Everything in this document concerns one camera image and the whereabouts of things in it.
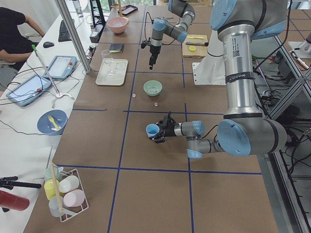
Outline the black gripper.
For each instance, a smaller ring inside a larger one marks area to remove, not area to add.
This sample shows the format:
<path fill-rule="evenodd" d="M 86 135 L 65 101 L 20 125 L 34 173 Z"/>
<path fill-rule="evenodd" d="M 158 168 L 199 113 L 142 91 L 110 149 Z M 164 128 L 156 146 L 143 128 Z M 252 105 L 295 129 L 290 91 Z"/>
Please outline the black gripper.
<path fill-rule="evenodd" d="M 150 45 L 151 57 L 149 59 L 149 69 L 152 70 L 153 66 L 156 64 L 158 55 L 160 54 L 161 46 Z"/>
<path fill-rule="evenodd" d="M 157 136 L 148 137 L 156 144 L 164 143 L 165 137 L 182 136 L 181 123 L 177 123 L 173 119 L 169 127 L 167 127 L 168 123 L 166 119 L 159 120 L 159 122 L 157 122 L 156 124 L 160 129 L 159 133 L 157 134 Z"/>

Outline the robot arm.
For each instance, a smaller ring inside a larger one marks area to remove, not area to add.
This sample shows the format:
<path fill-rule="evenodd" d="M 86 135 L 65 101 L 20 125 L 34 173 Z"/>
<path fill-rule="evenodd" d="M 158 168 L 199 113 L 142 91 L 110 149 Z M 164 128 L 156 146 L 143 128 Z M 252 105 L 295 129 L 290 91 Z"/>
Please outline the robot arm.
<path fill-rule="evenodd" d="M 152 36 L 148 40 L 144 40 L 141 47 L 150 47 L 151 57 L 149 59 L 149 69 L 153 69 L 156 64 L 158 55 L 160 54 L 163 35 L 167 35 L 178 42 L 184 42 L 188 35 L 188 27 L 195 20 L 195 10 L 185 0 L 170 0 L 168 10 L 179 16 L 181 20 L 173 25 L 164 18 L 156 18 L 153 22 Z"/>
<path fill-rule="evenodd" d="M 251 41 L 280 34 L 286 25 L 285 0 L 219 0 L 210 26 L 223 44 L 228 110 L 218 124 L 217 136 L 207 139 L 201 121 L 177 123 L 165 116 L 148 132 L 155 143 L 184 136 L 189 158 L 226 152 L 234 156 L 271 153 L 281 149 L 287 134 L 281 124 L 264 119 L 256 105 Z"/>

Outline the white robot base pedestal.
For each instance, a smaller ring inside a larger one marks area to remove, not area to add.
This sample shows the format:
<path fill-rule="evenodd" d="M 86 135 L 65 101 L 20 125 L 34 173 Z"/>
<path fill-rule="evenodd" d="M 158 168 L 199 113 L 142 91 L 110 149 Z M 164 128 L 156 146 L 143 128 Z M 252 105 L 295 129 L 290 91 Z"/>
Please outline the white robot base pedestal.
<path fill-rule="evenodd" d="M 223 43 L 216 31 L 212 31 L 207 55 L 199 63 L 192 63 L 195 85 L 225 85 Z"/>

